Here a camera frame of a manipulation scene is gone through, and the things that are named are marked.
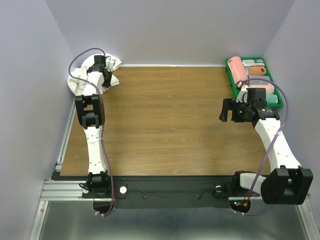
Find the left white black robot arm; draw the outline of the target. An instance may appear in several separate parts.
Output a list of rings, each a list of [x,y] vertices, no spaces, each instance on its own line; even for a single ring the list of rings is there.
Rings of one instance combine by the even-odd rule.
[[[95,55],[93,64],[86,71],[86,86],[74,99],[77,119],[83,128],[88,151],[87,180],[80,187],[85,195],[92,195],[93,198],[110,197],[112,193],[103,148],[105,113],[100,97],[100,88],[107,79],[107,71],[106,56]]]

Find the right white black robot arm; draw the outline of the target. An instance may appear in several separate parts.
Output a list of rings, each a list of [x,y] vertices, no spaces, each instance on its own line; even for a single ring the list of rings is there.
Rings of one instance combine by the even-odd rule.
[[[231,192],[242,195],[249,190],[268,205],[301,205],[313,181],[310,169],[303,168],[292,153],[283,134],[284,123],[275,108],[268,107],[266,90],[243,86],[236,99],[225,98],[219,119],[235,123],[252,123],[266,150],[263,162],[269,161],[266,177],[253,172],[238,171],[230,182]]]

